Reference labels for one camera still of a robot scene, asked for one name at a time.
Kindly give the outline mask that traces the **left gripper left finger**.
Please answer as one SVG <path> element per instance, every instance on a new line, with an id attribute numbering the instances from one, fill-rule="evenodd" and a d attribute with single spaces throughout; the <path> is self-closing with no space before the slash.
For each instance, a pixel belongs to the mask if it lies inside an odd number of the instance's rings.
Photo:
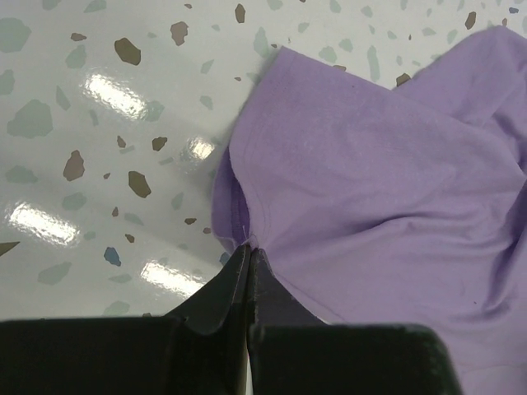
<path id="1" fill-rule="evenodd" d="M 249 268 L 250 246 L 241 245 L 213 279 L 165 316 L 179 319 L 198 335 L 217 332 L 231 310 L 245 301 Z"/>

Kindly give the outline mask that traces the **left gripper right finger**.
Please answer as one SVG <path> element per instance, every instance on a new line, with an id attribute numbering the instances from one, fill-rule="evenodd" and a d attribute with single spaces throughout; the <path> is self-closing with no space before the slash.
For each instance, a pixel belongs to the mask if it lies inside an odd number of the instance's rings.
<path id="1" fill-rule="evenodd" d="M 250 259 L 249 307 L 258 326 L 323 326 L 324 322 L 305 308 L 275 277 L 263 249 Z"/>

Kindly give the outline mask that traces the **purple t shirt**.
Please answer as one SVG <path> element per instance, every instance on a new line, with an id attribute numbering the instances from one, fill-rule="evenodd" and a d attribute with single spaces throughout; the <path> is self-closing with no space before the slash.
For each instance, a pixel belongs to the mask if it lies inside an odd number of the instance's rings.
<path id="1" fill-rule="evenodd" d="M 465 393 L 525 393 L 525 38 L 479 31 L 393 90 L 280 49 L 217 170 L 212 231 L 263 249 L 324 321 L 420 323 Z"/>

